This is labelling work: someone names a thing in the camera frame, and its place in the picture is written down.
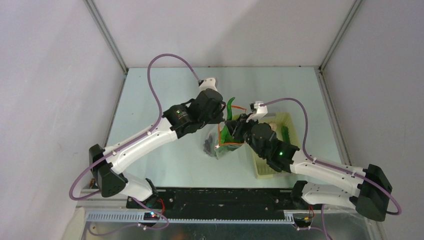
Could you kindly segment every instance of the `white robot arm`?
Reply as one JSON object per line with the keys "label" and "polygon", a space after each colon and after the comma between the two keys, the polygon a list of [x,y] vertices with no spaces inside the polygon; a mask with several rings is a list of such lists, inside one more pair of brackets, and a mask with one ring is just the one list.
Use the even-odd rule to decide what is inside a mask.
{"label": "white robot arm", "polygon": [[217,124],[223,121],[225,102],[218,93],[215,78],[206,78],[199,85],[200,93],[196,99],[173,105],[163,112],[157,126],[138,132],[128,139],[104,149],[98,144],[89,149],[91,163],[110,155],[91,172],[103,197],[124,194],[148,202],[157,194],[149,179],[140,179],[125,172],[133,162],[150,151],[175,141],[186,134],[194,133],[206,124]]}
{"label": "white robot arm", "polygon": [[241,114],[237,120],[225,122],[233,139],[237,142],[245,141],[277,172],[301,174],[330,184],[297,181],[292,189],[291,198],[299,208],[315,204],[330,204],[355,209],[359,214],[375,221],[385,219],[389,198],[360,178],[370,179],[391,193],[392,186],[381,168],[370,164],[368,169],[364,169],[337,164],[322,158],[319,158],[318,164],[317,158],[306,156],[299,147],[277,139],[276,133],[271,130],[269,124],[258,122],[268,113],[263,102],[252,103],[250,108],[251,114]]}

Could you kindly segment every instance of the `red wire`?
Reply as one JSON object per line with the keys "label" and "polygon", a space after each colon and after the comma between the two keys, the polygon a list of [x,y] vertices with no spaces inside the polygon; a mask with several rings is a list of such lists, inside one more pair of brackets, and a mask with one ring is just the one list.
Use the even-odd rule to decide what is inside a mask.
{"label": "red wire", "polygon": [[159,198],[159,200],[157,200],[158,202],[160,202],[162,204],[162,211],[160,212],[161,214],[163,214],[165,212],[165,203],[162,200],[162,198]]}
{"label": "red wire", "polygon": [[314,208],[311,206],[311,205],[309,205],[309,216],[310,216],[310,218],[314,218],[315,217],[315,212],[314,212]]}

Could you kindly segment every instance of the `transparent plastic bag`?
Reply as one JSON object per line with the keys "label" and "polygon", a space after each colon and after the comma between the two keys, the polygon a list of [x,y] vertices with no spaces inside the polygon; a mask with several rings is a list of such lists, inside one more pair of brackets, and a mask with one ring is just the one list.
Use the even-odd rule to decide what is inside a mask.
{"label": "transparent plastic bag", "polygon": [[[227,107],[227,119],[236,120],[239,117],[239,114],[233,116],[233,110],[239,109],[246,113],[246,109],[230,105],[233,100],[234,98],[228,101],[228,105],[231,107]],[[234,139],[230,136],[227,127],[222,122],[220,124],[215,124],[206,135],[206,139],[203,143],[203,151],[213,158],[220,159],[226,154],[240,148],[243,144],[244,142],[234,141]]]}

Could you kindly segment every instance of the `metal frame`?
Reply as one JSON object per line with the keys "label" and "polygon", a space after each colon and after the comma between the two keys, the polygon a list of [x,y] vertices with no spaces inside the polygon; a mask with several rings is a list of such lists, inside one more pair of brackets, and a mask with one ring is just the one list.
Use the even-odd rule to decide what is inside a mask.
{"label": "metal frame", "polygon": [[333,53],[337,46],[339,45],[340,41],[342,40],[342,37],[345,35],[346,30],[348,29],[349,25],[351,24],[352,20],[354,19],[355,15],[357,14],[359,8],[362,5],[362,2],[364,0],[355,0],[353,2],[352,6],[349,9],[349,12],[347,13],[347,16],[344,18],[343,23],[338,30],[337,34],[335,35],[334,40],[332,41],[330,48],[328,49],[327,53],[325,54],[324,59],[322,60],[321,64],[319,65],[319,69],[321,72],[327,67],[327,64],[329,63],[331,57],[333,56]]}
{"label": "metal frame", "polygon": [[118,50],[118,47],[114,41],[114,38],[112,37],[111,33],[109,32],[108,28],[106,27],[105,21],[103,20],[102,15],[99,12],[99,9],[97,8],[96,4],[93,0],[84,0],[85,5],[87,6],[88,11],[90,12],[95,24],[98,27],[98,30],[100,31],[101,35],[104,38],[104,41],[106,42],[107,46],[109,47],[110,51],[112,52],[113,56],[115,57],[116,61],[118,62],[119,66],[121,67],[124,74],[127,74],[128,67],[125,64],[125,61],[121,55],[121,53]]}

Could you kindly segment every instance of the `purple cable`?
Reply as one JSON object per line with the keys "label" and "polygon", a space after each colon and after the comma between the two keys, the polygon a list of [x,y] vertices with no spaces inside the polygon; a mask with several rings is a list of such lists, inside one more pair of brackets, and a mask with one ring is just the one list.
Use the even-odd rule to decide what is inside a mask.
{"label": "purple cable", "polygon": [[[297,229],[299,229],[299,231],[303,231],[303,230],[318,230],[318,231],[320,231],[321,233],[323,233],[323,234],[325,234],[325,232],[321,229],[321,228],[319,228],[319,227],[315,227],[315,226],[311,226],[310,228],[309,227],[298,227],[297,225],[296,225],[296,223],[295,224],[293,224],[293,225],[291,225],[293,228],[295,228],[296,230]],[[333,238],[330,236],[330,235],[327,235],[328,237],[329,237],[329,239],[330,240],[333,240]]]}
{"label": "purple cable", "polygon": [[122,227],[120,227],[120,228],[117,228],[117,229],[115,229],[115,230],[113,230],[113,231],[110,231],[110,232],[107,232],[107,233],[94,233],[94,232],[92,232],[92,230],[91,230],[91,224],[90,224],[90,226],[88,226],[88,232],[89,232],[91,235],[96,236],[96,237],[104,237],[104,236],[112,235],[112,234],[114,234],[114,233],[116,233],[116,232],[119,232],[119,231],[121,231],[121,230],[123,230],[123,229],[130,228],[130,227],[143,227],[143,229],[162,230],[162,229],[164,229],[164,228],[166,228],[166,227],[168,227],[168,226],[170,225],[170,221],[169,221],[169,220],[168,220],[168,218],[167,218],[166,216],[164,216],[162,213],[160,213],[160,212],[158,212],[158,211],[155,211],[155,210],[153,210],[153,209],[151,209],[151,208],[147,207],[146,205],[144,205],[142,202],[140,202],[140,201],[139,201],[138,199],[136,199],[135,197],[132,197],[132,199],[133,199],[136,203],[140,204],[140,206],[142,206],[143,208],[145,208],[145,209],[149,210],[150,212],[153,212],[153,213],[155,213],[155,214],[159,215],[162,219],[164,219],[164,220],[166,221],[165,226],[161,226],[161,227],[151,227],[151,226],[143,225],[143,224],[141,224],[141,223],[132,223],[132,224],[127,224],[127,225],[125,225],[125,226],[122,226]]}
{"label": "purple cable", "polygon": [[[296,102],[297,104],[299,104],[299,106],[302,108],[302,111],[303,111],[303,114],[304,114],[304,117],[305,117],[305,133],[304,133],[303,141],[302,141],[302,150],[303,150],[303,153],[306,155],[306,157],[309,160],[314,161],[314,159],[306,151],[306,138],[308,136],[308,115],[306,113],[306,109],[305,109],[304,105],[299,100],[297,100],[296,98],[284,97],[284,98],[276,99],[274,101],[262,103],[260,106],[261,107],[268,106],[268,105],[278,103],[278,102],[281,102],[281,101],[293,101],[293,102]],[[326,162],[323,162],[323,161],[320,161],[320,160],[316,160],[315,163],[320,164],[322,166],[326,166],[328,168],[332,168],[332,169],[335,169],[335,170],[342,171],[342,172],[350,174],[350,175],[353,174],[352,171],[349,171],[347,169],[344,169],[344,168],[341,168],[341,167],[338,167],[338,166],[334,166],[332,164],[329,164],[329,163],[326,163]],[[373,185],[374,187],[376,187],[378,190],[380,190],[382,193],[384,193],[394,203],[394,205],[397,208],[397,212],[386,211],[387,214],[389,214],[389,215],[400,215],[402,213],[401,205],[398,203],[398,201],[396,201],[396,199],[388,191],[386,191],[384,188],[382,188],[380,185],[378,185],[374,181],[372,181],[372,180],[370,180],[370,179],[368,179],[368,178],[366,178],[362,175],[355,173],[354,176],[358,177],[358,178],[368,182],[369,184]]]}
{"label": "purple cable", "polygon": [[[173,58],[176,58],[176,59],[181,60],[183,63],[185,63],[187,65],[187,67],[193,73],[193,75],[196,78],[196,80],[198,82],[200,82],[200,79],[199,79],[198,75],[195,73],[195,70],[192,68],[192,66],[190,65],[190,63],[188,63],[184,58],[182,58],[180,56],[177,56],[175,54],[172,54],[172,53],[160,54],[160,55],[156,56],[155,58],[153,58],[151,60],[151,62],[148,64],[148,67],[147,67],[147,82],[148,82],[148,86],[149,86],[149,88],[151,90],[151,93],[153,94],[153,97],[156,100],[157,107],[159,108],[159,116],[157,117],[156,122],[152,125],[152,127],[149,130],[147,130],[146,132],[140,134],[139,136],[135,137],[134,139],[128,141],[127,143],[122,144],[121,146],[119,146],[118,148],[115,149],[115,152],[119,152],[122,149],[128,147],[129,145],[133,144],[134,142],[136,142],[136,141],[144,138],[145,136],[147,136],[147,133],[153,131],[158,126],[159,122],[161,121],[161,118],[162,118],[162,106],[161,106],[161,103],[159,102],[159,98],[156,95],[155,90],[153,89],[152,81],[150,79],[150,70],[152,68],[153,63],[156,60],[158,60],[158,59],[160,59],[162,57],[173,57]],[[75,181],[73,181],[72,185],[70,186],[70,189],[69,189],[69,198],[70,199],[72,199],[74,201],[79,201],[79,200],[87,199],[87,198],[89,198],[89,197],[91,197],[93,195],[96,195],[96,194],[100,193],[100,190],[97,190],[97,191],[92,192],[90,194],[87,194],[85,196],[76,197],[76,196],[74,196],[74,189],[77,186],[78,182],[84,177],[85,174],[87,174],[92,168],[94,168],[95,166],[97,166],[99,163],[101,163],[103,160],[109,158],[110,156],[112,156],[112,152],[109,152],[108,154],[104,155],[99,160],[95,161],[93,164],[91,164],[84,171],[81,172],[81,174],[75,179]]]}

